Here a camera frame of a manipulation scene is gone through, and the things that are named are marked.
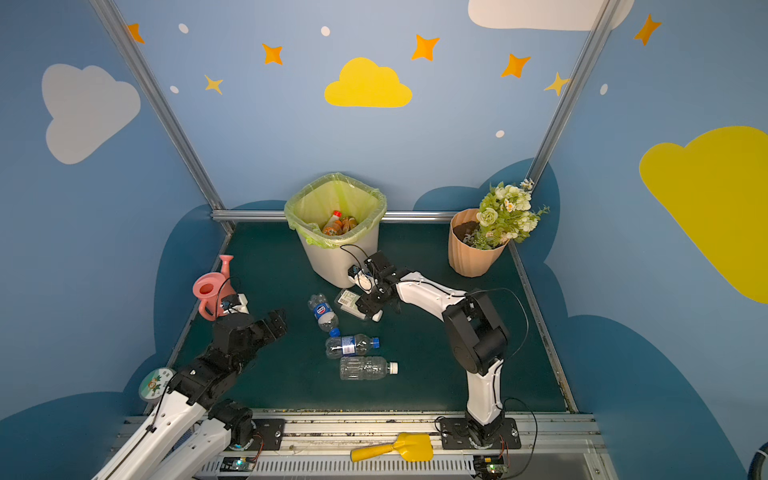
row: soil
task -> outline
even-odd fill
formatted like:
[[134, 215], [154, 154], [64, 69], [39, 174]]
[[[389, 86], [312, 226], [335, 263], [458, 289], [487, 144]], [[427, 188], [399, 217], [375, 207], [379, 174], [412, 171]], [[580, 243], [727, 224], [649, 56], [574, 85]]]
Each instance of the soil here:
[[456, 238], [458, 238], [458, 241], [463, 242], [464, 236], [467, 233], [472, 233], [477, 228], [480, 227], [480, 223], [475, 221], [469, 221], [467, 223], [462, 223], [461, 225], [456, 225], [453, 227], [453, 234], [456, 235]]

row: toy shovel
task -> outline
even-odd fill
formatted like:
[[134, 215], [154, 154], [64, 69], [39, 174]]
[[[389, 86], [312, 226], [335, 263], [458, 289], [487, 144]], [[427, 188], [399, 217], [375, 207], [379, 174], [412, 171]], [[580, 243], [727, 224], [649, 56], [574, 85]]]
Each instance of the toy shovel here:
[[390, 453], [393, 450], [402, 456], [406, 462], [428, 462], [434, 455], [432, 442], [426, 433], [401, 433], [391, 445], [374, 445], [352, 450], [352, 461], [359, 462], [368, 458]]

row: green trash bag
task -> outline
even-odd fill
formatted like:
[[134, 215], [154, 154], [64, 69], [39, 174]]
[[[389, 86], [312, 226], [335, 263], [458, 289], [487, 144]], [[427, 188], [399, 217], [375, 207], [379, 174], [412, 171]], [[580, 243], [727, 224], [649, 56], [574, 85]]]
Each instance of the green trash bag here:
[[[338, 210], [355, 217], [357, 227], [337, 237], [323, 233], [323, 227]], [[343, 174], [327, 174], [293, 195], [285, 206], [288, 226], [310, 245], [339, 248], [356, 243], [379, 224], [386, 213], [386, 197], [375, 188]]]

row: potted plant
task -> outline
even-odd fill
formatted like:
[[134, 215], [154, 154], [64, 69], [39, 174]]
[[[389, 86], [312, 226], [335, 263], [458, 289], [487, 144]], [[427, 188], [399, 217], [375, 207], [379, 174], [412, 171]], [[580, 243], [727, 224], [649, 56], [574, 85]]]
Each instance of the potted plant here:
[[480, 208], [458, 212], [451, 220], [448, 241], [448, 262], [463, 276], [481, 276], [499, 258], [504, 246], [513, 240], [522, 242], [531, 236], [544, 207], [531, 211], [533, 182], [524, 180], [520, 186], [501, 182], [480, 203]]

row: pink watering can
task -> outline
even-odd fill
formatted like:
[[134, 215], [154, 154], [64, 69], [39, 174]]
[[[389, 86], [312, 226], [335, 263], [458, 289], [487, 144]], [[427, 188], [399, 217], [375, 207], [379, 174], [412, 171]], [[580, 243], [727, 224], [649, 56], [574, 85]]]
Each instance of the pink watering can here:
[[192, 292], [200, 299], [200, 307], [197, 309], [204, 319], [215, 322], [220, 316], [226, 315], [221, 308], [221, 300], [229, 295], [234, 295], [230, 278], [231, 255], [219, 255], [221, 258], [221, 273], [206, 273], [197, 279], [192, 286]]

